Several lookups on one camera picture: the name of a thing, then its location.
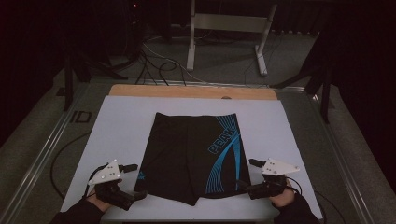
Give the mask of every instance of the wire on floor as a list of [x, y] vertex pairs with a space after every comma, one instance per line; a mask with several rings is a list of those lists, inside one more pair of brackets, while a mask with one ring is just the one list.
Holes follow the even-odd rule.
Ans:
[[[144, 62], [143, 62], [144, 67], [143, 67], [143, 69], [142, 69], [142, 71], [141, 71], [141, 73], [140, 73], [140, 75], [139, 75], [139, 78], [136, 80], [136, 83], [135, 83], [135, 84], [137, 84], [137, 83], [139, 82], [140, 78], [141, 78], [142, 75], [143, 75], [143, 72], [146, 71], [146, 74], [149, 74], [150, 77], [151, 77], [151, 79], [152, 79], [152, 80], [154, 81], [154, 83], [157, 85], [157, 82], [155, 81], [154, 77], [151, 75], [151, 73], [150, 73], [150, 71], [149, 71], [149, 67], [148, 67], [148, 63], [149, 63], [149, 64], [151, 64], [151, 66], [153, 66], [154, 68], [158, 69], [158, 73], [159, 73], [160, 78], [163, 80], [163, 82], [164, 82], [167, 86], [169, 86], [168, 82], [166, 81], [165, 77], [163, 76], [163, 72], [175, 70], [175, 69], [177, 68], [177, 66], [178, 66], [178, 63], [174, 63], [175, 61], [172, 60], [172, 61], [174, 61], [174, 62], [163, 63], [163, 64], [161, 64], [160, 66], [157, 66], [157, 65], [155, 65], [151, 60], [149, 60], [149, 58], [160, 58], [160, 57], [149, 56], [149, 55], [147, 55], [146, 52], [143, 51], [143, 50], [141, 51], [141, 55], [142, 55], [142, 58], [144, 59]], [[172, 64], [173, 66], [172, 66], [171, 68], [165, 68], [165, 66], [168, 65], [168, 64]], [[181, 77], [182, 77], [182, 79], [183, 79], [184, 85], [187, 85], [186, 82], [185, 82], [185, 79], [184, 79], [183, 71], [182, 71], [181, 69], [180, 69], [180, 73], [181, 73]]]
[[[323, 198], [326, 202], [328, 202], [328, 203], [335, 209], [335, 211], [338, 213], [338, 215], [340, 216], [340, 218], [343, 219], [343, 223], [344, 223], [344, 224], [347, 224], [347, 222], [346, 222], [346, 220], [345, 220], [343, 214], [340, 212], [340, 210], [337, 208], [337, 206], [335, 206], [334, 203], [332, 203], [328, 198], [326, 198], [323, 194], [321, 194], [321, 193], [318, 192], [317, 190], [314, 190], [314, 192], [315, 192], [317, 195], [319, 195], [321, 198]], [[326, 223], [326, 222], [327, 222], [327, 218], [325, 219], [326, 213], [325, 213], [323, 207], [321, 207], [320, 210], [322, 211], [322, 214], [323, 214], [323, 220], [325, 220], [324, 223]]]
[[[203, 37], [198, 37], [198, 38], [204, 39], [204, 38], [208, 37], [209, 35], [211, 35], [212, 33], [215, 33], [215, 31], [212, 31], [212, 30], [211, 30], [211, 31], [209, 31], [209, 33], [208, 33], [207, 35], [204, 35]], [[275, 42], [277, 41], [277, 39], [278, 39], [279, 36], [280, 36], [280, 41], [275, 45]], [[273, 56], [275, 50], [276, 50], [276, 49], [280, 46], [280, 44], [282, 43], [282, 38], [283, 38], [283, 36], [284, 36], [284, 34], [276, 35], [276, 37], [275, 37], [273, 43], [271, 44], [270, 48], [269, 48], [267, 51], [265, 51], [265, 52], [262, 54], [262, 56], [260, 56], [260, 57], [264, 57], [264, 55], [266, 55], [266, 54], [268, 54], [269, 52], [271, 52], [270, 57], [269, 57], [269, 60], [268, 60], [268, 62], [267, 62], [267, 65], [269, 64], [269, 62], [271, 62], [271, 59], [272, 59], [272, 56]], [[157, 37], [153, 37], [153, 38], [151, 38], [151, 39], [149, 39], [149, 40], [147, 40], [147, 41], [150, 41], [150, 40], [156, 39], [156, 38], [159, 38], [159, 37], [158, 37], [158, 36], [157, 36]], [[157, 56], [158, 58], [162, 58], [162, 59], [165, 59], [165, 60], [167, 60], [167, 61], [169, 61], [169, 62], [171, 62], [171, 63], [177, 64], [177, 65], [180, 67], [181, 73], [183, 73], [183, 70], [184, 70], [184, 71], [186, 72], [186, 74], [187, 74], [189, 77], [191, 77], [192, 79], [197, 80], [197, 81], [202, 82], [202, 83], [205, 83], [205, 84], [212, 85], [212, 86], [219, 86], [219, 85], [216, 84], [216, 83], [207, 82], [207, 81], [204, 81], [204, 80], [202, 80], [202, 79], [200, 79], [200, 78], [198, 78], [198, 77], [193, 76], [193, 75], [190, 74], [190, 73], [188, 72], [188, 70], [187, 70], [184, 66], [182, 66], [179, 62], [177, 62], [176, 60], [173, 60], [173, 59], [164, 57], [164, 56], [162, 56], [162, 55], [160, 55], [160, 54], [154, 52], [152, 49], [150, 49], [150, 48], [146, 45], [146, 43], [143, 43], [143, 46], [144, 46], [149, 52], [151, 52], [152, 54], [154, 54], [154, 55]], [[147, 57], [153, 57], [153, 56], [144, 55], [144, 57], [147, 59]], [[244, 70], [244, 72], [243, 72], [243, 75], [244, 75], [244, 86], [249, 87], [249, 88], [253, 88], [253, 87], [251, 87], [251, 86], [249, 86], [249, 85], [247, 84], [247, 75], [248, 75], [248, 74], [247, 74], [247, 71], [248, 71], [248, 69], [251, 67], [251, 65], [254, 64], [255, 61], [257, 61], [257, 60], [260, 59], [260, 57], [257, 57], [257, 58], [255, 58], [255, 59], [252, 59], [252, 61], [251, 61], [251, 63], [249, 64], [249, 66]], [[165, 81], [164, 77], [162, 76], [161, 70], [160, 70], [159, 73], [160, 73], [161, 79], [167, 84], [167, 82]], [[183, 75], [182, 75], [182, 78], [183, 78], [184, 85], [186, 85], [186, 82], [185, 82], [185, 80], [184, 80], [184, 76], [183, 76]], [[260, 86], [258, 86], [258, 87], [254, 87], [254, 88], [262, 88], [262, 87], [268, 88], [268, 85], [262, 84], [262, 85], [260, 85]]]
[[59, 188], [56, 186], [54, 178], [53, 178], [53, 168], [55, 166], [55, 162], [58, 159], [58, 157], [61, 155], [61, 153], [68, 148], [70, 145], [72, 145], [73, 143], [77, 142], [79, 139], [89, 135], [91, 132], [88, 133], [84, 133], [83, 135], [73, 139], [72, 141], [68, 142], [66, 145], [64, 145], [55, 155], [55, 157], [52, 159], [52, 163], [50, 165], [50, 169], [49, 169], [49, 178], [50, 178], [50, 183], [53, 186], [53, 188], [55, 189], [55, 191], [58, 193], [59, 197], [62, 198], [62, 200], [64, 200], [64, 195], [61, 193], [61, 191], [59, 190]]

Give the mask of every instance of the black cable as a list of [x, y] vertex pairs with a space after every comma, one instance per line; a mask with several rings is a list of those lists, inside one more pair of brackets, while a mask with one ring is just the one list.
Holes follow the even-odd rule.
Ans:
[[148, 71], [146, 71], [146, 73], [145, 73], [145, 75], [143, 75], [143, 82], [142, 82], [142, 85], [145, 85], [146, 84], [146, 74], [148, 73]]
[[92, 194], [88, 195], [87, 198], [90, 198], [90, 197], [92, 197], [92, 196], [95, 195], [95, 194], [96, 194], [96, 193], [92, 193]]
[[[233, 38], [231, 36], [227, 36], [225, 35], [223, 32], [220, 31], [212, 31], [211, 33], [209, 33], [209, 35], [205, 35], [204, 37], [201, 38], [197, 38], [197, 40], [200, 40], [202, 42], [204, 42], [204, 44], [199, 44], [198, 42], [195, 44], [196, 46], [205, 46], [205, 45], [230, 45], [230, 44], [234, 44], [236, 42], [242, 41], [242, 40], [246, 40], [249, 37], [251, 37], [252, 33], [246, 33], [243, 32], [243, 35], [241, 37], [237, 37], [237, 38]], [[215, 38], [215, 41], [210, 40], [209, 38], [213, 36]], [[222, 39], [231, 39], [232, 41], [221, 41]]]
[[113, 77], [115, 79], [128, 79], [128, 77], [120, 76], [119, 74], [113, 72], [111, 69], [107, 68], [106, 66], [102, 65], [101, 63], [91, 59], [88, 55], [86, 55], [81, 50], [73, 48], [72, 46], [70, 46], [70, 48], [77, 54], [77, 56], [79, 56], [81, 59], [83, 59], [83, 61], [88, 66], [99, 69], [100, 71], [104, 72], [106, 75]]
[[172, 63], [172, 64], [175, 66], [175, 67], [173, 67], [172, 69], [165, 70], [165, 69], [162, 69], [162, 67], [163, 67], [165, 64], [169, 64], [169, 63], [163, 63], [160, 67], [157, 67], [157, 66], [156, 66], [155, 64], [153, 64], [150, 60], [148, 60], [148, 62], [149, 62], [152, 66], [154, 66], [155, 68], [157, 68], [157, 69], [159, 70], [160, 76], [162, 75], [161, 71], [173, 71], [173, 70], [176, 69], [176, 67], [177, 67], [177, 65], [178, 65], [178, 67], [180, 68], [180, 74], [181, 74], [181, 78], [182, 78], [182, 80], [183, 80], [183, 84], [184, 84], [184, 86], [187, 86], [186, 80], [185, 80], [185, 78], [184, 78], [183, 69], [181, 68], [181, 64], [180, 64], [178, 61], [176, 61], [176, 60], [174, 60], [174, 59], [171, 59], [171, 58], [159, 57], [159, 56], [154, 56], [154, 55], [145, 55], [145, 56], [146, 56], [146, 58], [165, 59], [165, 60], [169, 61], [170, 63]]
[[301, 188], [301, 185], [293, 178], [290, 178], [288, 176], [286, 176], [286, 178], [291, 180], [291, 181], [293, 181], [294, 183], [296, 183], [298, 185], [299, 189], [300, 189], [300, 194], [303, 195], [303, 189]]
[[151, 62], [149, 61], [149, 59], [148, 59], [146, 53], [145, 53], [143, 50], [141, 50], [141, 55], [142, 55], [142, 57], [143, 57], [143, 59], [144, 59], [143, 69], [142, 69], [142, 71], [141, 71], [141, 73], [140, 73], [138, 79], [136, 80], [135, 84], [138, 83], [138, 81], [140, 80], [140, 78], [141, 78], [142, 75], [143, 75], [143, 72], [146, 71], [146, 73], [144, 74], [144, 77], [143, 77], [143, 79], [144, 79], [144, 80], [143, 80], [143, 84], [146, 82], [146, 74], [148, 73], [148, 75], [151, 77], [151, 79], [152, 79], [152, 81], [155, 83], [155, 85], [158, 85], [157, 82], [155, 81], [155, 78], [152, 76], [152, 74], [151, 74], [150, 71], [149, 71], [148, 62], [149, 62], [149, 63], [151, 63]]
[[323, 215], [323, 224], [326, 224], [326, 223], [327, 223], [327, 215], [326, 215], [326, 212], [325, 212], [323, 206], [320, 204], [320, 202], [319, 202], [318, 200], [317, 200], [317, 202], [318, 202], [318, 205], [319, 205], [320, 212], [321, 212], [322, 215]]
[[[108, 166], [108, 163], [106, 164], [106, 165], [103, 165], [103, 166], [99, 166], [98, 168], [96, 168], [96, 170], [94, 170], [93, 172], [92, 172], [92, 174], [91, 174], [91, 176], [90, 176], [90, 178], [88, 179], [88, 181], [89, 180], [91, 180], [92, 178], [93, 178], [93, 176], [94, 175], [96, 175], [96, 173], [98, 173], [99, 171], [101, 171], [101, 170], [103, 170], [105, 167], [107, 167]], [[87, 197], [91, 197], [92, 195], [89, 195], [89, 196], [87, 196], [87, 194], [88, 194], [88, 190], [90, 189], [90, 185], [89, 184], [87, 184], [87, 187], [85, 188], [85, 191], [84, 191], [84, 194], [82, 195], [82, 199], [86, 199]]]
[[140, 78], [143, 76], [143, 72], [144, 72], [145, 69], [146, 69], [147, 61], [144, 61], [142, 64], [143, 64], [143, 68], [142, 68], [142, 71], [140, 71], [140, 74], [139, 74], [139, 76], [137, 77], [136, 82], [134, 83], [135, 85], [137, 85], [137, 83], [139, 82]]
[[73, 139], [72, 141], [68, 142], [66, 145], [64, 145], [55, 155], [55, 157], [52, 159], [52, 163], [50, 165], [50, 169], [49, 169], [49, 178], [50, 178], [50, 183], [53, 186], [53, 188], [55, 189], [55, 191], [58, 193], [58, 195], [62, 198], [62, 200], [64, 200], [64, 195], [61, 193], [61, 191], [58, 189], [58, 187], [55, 184], [55, 181], [53, 179], [53, 167], [55, 165], [56, 160], [58, 159], [59, 155], [61, 155], [61, 153], [67, 148], [69, 147], [71, 144], [73, 144], [74, 142], [76, 142], [77, 140], [85, 137], [86, 135], [90, 134], [91, 132], [88, 133], [84, 133], [83, 135]]
[[318, 192], [317, 190], [314, 190], [314, 192], [316, 194], [318, 194], [320, 197], [322, 197], [324, 200], [326, 200], [334, 209], [335, 211], [338, 213], [338, 215], [340, 216], [341, 219], [343, 219], [343, 223], [347, 224], [346, 220], [344, 219], [343, 214], [340, 212], [340, 210], [338, 210], [338, 208], [335, 206], [335, 204], [333, 204], [329, 199], [327, 199], [323, 194], [321, 194], [320, 192]]
[[129, 68], [130, 66], [134, 65], [136, 63], [137, 58], [132, 58], [132, 59], [129, 58], [128, 61], [125, 63], [119, 63], [116, 65], [110, 66], [108, 68], [115, 72], [120, 72], [120, 71], [125, 70], [125, 69]]
[[[280, 46], [280, 44], [282, 43], [282, 37], [283, 37], [283, 35], [281, 36], [281, 38], [280, 38], [280, 41], [279, 41], [279, 43], [274, 47], [274, 43], [276, 42], [276, 40], [277, 40], [277, 38], [278, 38], [278, 35], [276, 35], [275, 36], [275, 38], [274, 38], [274, 41], [273, 41], [273, 43], [271, 44], [271, 46], [270, 46], [270, 48], [267, 50], [267, 51], [265, 51], [265, 52], [263, 52], [262, 53], [262, 56], [261, 57], [264, 57], [264, 55], [266, 55], [269, 51], [272, 51], [271, 52], [271, 55], [270, 55], [270, 57], [269, 57], [269, 60], [268, 60], [268, 62], [265, 64], [265, 67], [266, 67], [266, 71], [268, 71], [268, 65], [269, 65], [269, 62], [271, 62], [271, 58], [272, 58], [272, 55], [273, 55], [273, 53], [274, 53], [274, 51]], [[249, 85], [247, 84], [247, 70], [251, 67], [251, 65], [253, 65], [253, 63], [254, 63], [254, 60], [252, 60], [251, 61], [251, 63], [250, 63], [250, 65], [245, 69], [245, 71], [244, 71], [244, 85], [246, 86], [246, 87], [249, 87]]]
[[298, 193], [298, 194], [300, 194], [300, 195], [301, 195], [300, 191], [298, 191], [298, 190], [297, 190], [297, 189], [295, 189], [294, 187], [291, 187], [291, 186], [286, 186], [285, 188], [286, 188], [286, 189], [291, 189], [291, 190], [293, 190], [294, 192], [296, 192], [296, 193]]

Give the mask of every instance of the white table surface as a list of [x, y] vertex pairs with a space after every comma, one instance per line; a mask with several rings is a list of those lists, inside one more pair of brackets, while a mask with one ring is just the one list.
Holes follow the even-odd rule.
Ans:
[[[115, 159], [119, 164], [134, 163], [140, 166], [156, 112], [169, 116], [235, 113], [247, 160], [266, 161], [273, 158], [299, 166], [301, 171], [288, 176], [300, 183], [312, 212], [322, 218], [280, 101], [133, 96], [107, 96], [104, 100], [61, 211], [78, 202], [88, 178], [97, 167]], [[251, 165], [248, 168], [252, 184], [261, 183], [261, 169]], [[120, 188], [131, 193], [137, 174], [137, 171], [122, 173]], [[277, 210], [268, 199], [250, 200], [247, 194], [216, 200], [200, 198], [195, 206], [148, 195], [146, 199], [135, 202], [129, 211], [110, 208], [103, 220], [258, 221], [272, 219], [276, 215]]]

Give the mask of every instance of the cable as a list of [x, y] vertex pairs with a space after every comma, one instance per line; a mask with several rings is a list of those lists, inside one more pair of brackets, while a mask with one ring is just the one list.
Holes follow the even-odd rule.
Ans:
[[92, 194], [88, 195], [87, 198], [90, 198], [90, 197], [92, 197], [92, 196], [95, 195], [95, 194], [96, 194], [96, 193], [92, 193]]
[[[169, 69], [169, 70], [164, 70], [163, 67], [165, 67], [165, 66], [168, 65], [168, 64], [172, 64], [174, 67], [173, 67], [172, 69]], [[173, 71], [173, 70], [175, 70], [176, 68], [177, 68], [177, 66], [176, 66], [175, 63], [163, 63], [163, 64], [161, 64], [160, 69], [159, 69], [159, 72], [160, 72], [160, 76], [161, 76], [161, 78], [163, 79], [163, 81], [165, 82], [166, 86], [169, 86], [169, 84], [166, 82], [166, 80], [165, 80], [165, 78], [163, 77], [163, 74], [162, 74], [161, 71], [162, 71], [162, 70], [163, 70], [163, 71]]]
[[[275, 51], [275, 50], [280, 46], [280, 44], [282, 43], [282, 37], [283, 37], [283, 35], [281, 36], [279, 43], [276, 45], [276, 47], [274, 47], [274, 43], [276, 42], [276, 39], [278, 38], [278, 35], [276, 35], [276, 37], [275, 37], [273, 43], [271, 44], [270, 48], [269, 48], [267, 51], [265, 51], [265, 52], [262, 54], [262, 56], [260, 56], [260, 57], [264, 57], [264, 55], [266, 55], [269, 51], [272, 51], [272, 52], [271, 52], [271, 55], [270, 55], [270, 57], [269, 57], [269, 60], [268, 60], [268, 62], [267, 62], [267, 64], [266, 64], [266, 66], [265, 66], [265, 72], [268, 71], [267, 67], [268, 67], [269, 62], [271, 62], [271, 58], [272, 58], [272, 55], [273, 55], [274, 51]], [[243, 75], [244, 75], [244, 85], [245, 85], [246, 87], [249, 87], [249, 88], [252, 88], [252, 87], [250, 87], [250, 86], [247, 84], [247, 70], [251, 67], [251, 65], [253, 65], [253, 63], [254, 63], [254, 60], [251, 61], [251, 63], [249, 64], [249, 66], [248, 66], [248, 67], [245, 69], [245, 71], [243, 72]], [[261, 88], [261, 87], [268, 87], [268, 85], [264, 85], [264, 84], [263, 84], [263, 85], [260, 85], [260, 86], [257, 87], [257, 88]]]
[[298, 191], [298, 190], [297, 190], [297, 189], [295, 189], [294, 187], [291, 187], [291, 186], [286, 186], [285, 188], [286, 188], [286, 189], [291, 189], [291, 190], [293, 190], [294, 192], [296, 192], [296, 193], [298, 193], [298, 194], [300, 194], [300, 195], [301, 195], [300, 191]]
[[139, 77], [137, 78], [137, 80], [136, 80], [136, 82], [134, 84], [137, 85], [137, 83], [139, 82], [140, 78], [143, 76], [143, 85], [144, 85], [146, 83], [146, 74], [148, 74], [151, 77], [152, 81], [155, 83], [155, 85], [158, 85], [157, 82], [155, 81], [154, 77], [151, 75], [151, 73], [149, 71], [149, 67], [147, 66], [147, 63], [148, 63], [149, 60], [148, 60], [148, 58], [146, 56], [146, 53], [143, 50], [141, 50], [141, 55], [142, 55], [142, 57], [144, 59], [144, 61], [142, 62], [143, 68], [142, 68], [142, 71], [140, 72]]
[[327, 223], [327, 215], [326, 215], [326, 212], [325, 212], [323, 206], [320, 204], [320, 202], [319, 202], [318, 200], [317, 200], [317, 202], [318, 202], [318, 205], [319, 205], [320, 212], [321, 212], [322, 215], [323, 215], [323, 224], [326, 224], [326, 223]]
[[155, 54], [156, 56], [158, 56], [158, 57], [160, 57], [160, 58], [162, 58], [162, 59], [165, 59], [165, 60], [167, 60], [167, 61], [169, 61], [169, 62], [176, 63], [178, 66], [180, 66], [180, 68], [182, 68], [182, 69], [186, 72], [186, 74], [187, 74], [189, 77], [191, 77], [191, 78], [193, 78], [193, 79], [195, 79], [195, 80], [197, 80], [197, 81], [203, 82], [203, 83], [205, 83], [205, 84], [209, 84], [209, 85], [211, 85], [211, 86], [219, 86], [219, 85], [216, 84], [216, 83], [207, 82], [207, 81], [201, 80], [201, 79], [198, 78], [198, 77], [193, 76], [192, 74], [189, 73], [189, 71], [187, 71], [187, 69], [186, 69], [183, 65], [181, 65], [181, 64], [178, 63], [177, 61], [172, 60], [172, 59], [169, 59], [169, 58], [166, 58], [166, 57], [162, 56], [161, 54], [158, 54], [158, 53], [154, 52], [154, 51], [153, 51], [152, 49], [150, 49], [146, 44], [143, 44], [143, 46], [144, 46], [146, 49], [148, 49], [148, 51], [150, 51], [151, 53]]
[[[205, 42], [205, 44], [196, 43], [195, 45], [197, 45], [197, 46], [204, 46], [204, 45], [229, 45], [229, 44], [234, 44], [234, 43], [242, 41], [242, 40], [246, 40], [246, 39], [248, 39], [249, 37], [252, 36], [252, 33], [238, 32], [238, 33], [242, 33], [242, 36], [241, 37], [237, 37], [237, 38], [233, 38], [231, 36], [227, 36], [225, 33], [226, 32], [222, 32], [222, 31], [213, 31], [209, 35], [206, 35], [203, 38], [199, 38], [199, 40], [201, 40], [202, 42]], [[206, 38], [209, 37], [210, 35], [213, 35], [215, 37], [216, 41], [207, 40]], [[221, 41], [221, 38], [231, 39], [232, 41], [224, 42], [224, 41]]]
[[61, 153], [67, 148], [69, 147], [71, 144], [73, 144], [74, 142], [76, 142], [77, 140], [85, 137], [86, 135], [90, 134], [91, 132], [88, 133], [84, 133], [83, 135], [73, 139], [72, 141], [68, 142], [66, 145], [64, 145], [55, 155], [55, 157], [52, 160], [52, 163], [50, 165], [50, 170], [49, 170], [49, 178], [50, 178], [50, 183], [53, 186], [53, 188], [55, 189], [55, 191], [58, 193], [58, 195], [62, 198], [62, 200], [64, 200], [64, 195], [61, 193], [61, 191], [58, 189], [58, 187], [55, 184], [55, 181], [53, 179], [53, 167], [55, 165], [56, 160], [58, 159], [59, 155], [61, 155]]
[[[158, 58], [158, 59], [169, 59], [169, 58], [161, 58], [161, 57], [157, 57], [157, 56], [147, 56], [147, 57], [149, 57], [149, 58]], [[156, 68], [158, 68], [158, 70], [159, 70], [159, 72], [160, 72], [160, 75], [162, 74], [161, 73], [161, 71], [173, 71], [173, 70], [175, 70], [176, 68], [177, 68], [177, 65], [179, 65], [179, 63], [177, 62], [177, 61], [175, 61], [175, 60], [173, 60], [173, 59], [169, 59], [169, 60], [171, 60], [172, 62], [170, 62], [170, 63], [163, 63], [160, 67], [157, 67], [157, 66], [155, 66], [153, 63], [151, 63], [154, 67], [156, 67]], [[174, 65], [174, 67], [172, 68], [172, 69], [163, 69], [163, 66], [165, 66], [165, 65], [167, 65], [167, 64], [173, 64]], [[184, 74], [183, 74], [183, 69], [181, 68], [181, 67], [179, 67], [180, 68], [180, 74], [181, 74], [181, 78], [182, 78], [182, 80], [183, 80], [183, 83], [184, 83], [184, 86], [187, 86], [187, 84], [186, 84], [186, 80], [185, 80], [185, 78], [184, 78]]]
[[346, 220], [344, 219], [343, 214], [340, 212], [340, 210], [338, 210], [338, 208], [329, 200], [327, 199], [323, 194], [321, 194], [320, 192], [318, 192], [317, 190], [314, 190], [314, 192], [316, 194], [318, 194], [320, 197], [322, 197], [324, 200], [326, 200], [334, 209], [335, 211], [338, 213], [338, 215], [340, 216], [341, 219], [343, 219], [343, 223], [347, 224]]
[[[88, 180], [91, 180], [92, 178], [93, 178], [93, 176], [94, 175], [96, 175], [96, 173], [98, 173], [99, 171], [101, 171], [101, 170], [103, 170], [105, 167], [107, 167], [108, 166], [108, 163], [106, 164], [106, 165], [103, 165], [103, 166], [99, 166], [98, 168], [96, 168], [96, 170], [94, 170], [93, 172], [92, 172], [92, 174], [91, 174], [91, 176], [90, 176], [90, 178], [88, 179]], [[82, 195], [82, 199], [86, 199], [87, 197], [91, 197], [92, 195], [88, 195], [87, 196], [87, 194], [88, 194], [88, 190], [90, 189], [90, 185], [89, 184], [87, 184], [87, 187], [85, 188], [85, 191], [84, 191], [84, 194]]]
[[125, 63], [119, 63], [113, 66], [109, 66], [108, 68], [115, 71], [115, 72], [120, 72], [122, 70], [125, 70], [127, 68], [129, 68], [130, 66], [134, 65], [136, 63], [136, 59], [138, 58], [138, 56], [136, 58], [129, 58], [127, 62]]
[[[212, 32], [213, 32], [213, 30], [209, 30], [205, 35], [203, 35], [203, 36], [195, 36], [194, 39], [205, 38], [205, 37], [209, 36]], [[163, 38], [163, 37], [160, 36], [160, 35], [156, 35], [156, 36], [151, 35], [148, 38], [144, 39], [143, 43], [147, 43], [147, 42], [149, 42], [151, 40], [155, 40], [155, 39], [159, 39], [159, 38]], [[183, 38], [183, 39], [184, 38], [190, 38], [190, 36], [189, 35], [172, 36], [172, 39], [180, 39], [180, 38]]]
[[299, 189], [300, 189], [300, 194], [303, 195], [303, 189], [301, 188], [301, 185], [293, 178], [290, 178], [288, 176], [286, 176], [286, 178], [291, 180], [291, 181], [293, 181], [294, 183], [296, 183], [298, 185]]

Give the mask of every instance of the gray floor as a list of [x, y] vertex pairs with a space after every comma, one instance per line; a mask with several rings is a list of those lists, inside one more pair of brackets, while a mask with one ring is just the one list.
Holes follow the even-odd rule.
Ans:
[[[259, 35], [249, 35], [243, 41], [232, 44], [197, 46], [194, 71], [189, 74], [183, 71], [184, 79], [189, 85], [203, 83], [265, 88], [265, 85], [276, 84], [296, 75], [315, 42], [315, 38], [311, 36], [271, 34], [264, 49], [268, 77], [262, 77], [258, 74], [253, 51], [259, 40]], [[143, 50], [147, 55], [154, 55], [155, 52], [157, 56], [171, 58], [185, 67], [188, 44], [189, 39], [186, 37], [174, 38], [172, 44], [161, 38], [154, 38], [146, 43]], [[169, 62], [166, 59], [149, 59], [157, 66]], [[134, 83], [142, 66], [142, 63], [136, 63], [120, 71], [121, 75], [130, 78], [123, 83]], [[149, 70], [156, 82], [163, 84], [158, 69], [150, 66]], [[179, 68], [163, 71], [163, 76], [171, 84], [183, 84]], [[316, 101], [301, 92], [300, 87], [307, 80], [306, 78], [294, 83], [292, 86], [295, 88], [278, 91], [277, 96], [287, 111], [290, 126], [314, 188], [335, 204], [346, 223], [396, 223], [395, 194], [387, 185], [337, 89], [332, 87], [330, 125], [327, 125], [318, 116]], [[103, 98], [114, 83], [120, 81], [98, 73], [89, 84], [76, 83], [76, 93], [80, 93], [80, 98], [76, 99], [71, 113], [67, 114], [62, 111], [64, 98], [55, 96], [57, 90], [63, 86], [63, 72], [60, 73], [55, 78], [52, 90], [40, 100], [2, 146], [0, 211], [9, 213], [7, 206], [10, 200], [21, 199], [14, 202], [17, 209], [12, 213], [15, 215], [11, 219], [13, 223], [48, 223], [59, 211], [62, 199], [50, 185], [50, 163], [63, 146], [92, 128]], [[146, 83], [154, 84], [149, 74], [146, 74]], [[59, 139], [52, 139], [53, 144], [50, 144], [48, 139], [54, 127], [59, 125], [58, 120], [70, 120], [74, 111], [91, 112], [90, 122], [67, 122], [64, 130], [59, 133]], [[85, 136], [72, 143], [55, 163], [55, 182], [62, 192], [67, 191], [87, 139], [88, 136]], [[32, 164], [35, 164], [35, 158], [42, 156], [39, 154], [42, 148], [52, 150], [41, 164], [42, 169], [33, 177], [25, 176]], [[22, 185], [30, 188], [21, 192], [18, 186]], [[342, 223], [341, 217], [325, 199], [318, 196], [318, 200], [326, 211], [328, 223]]]

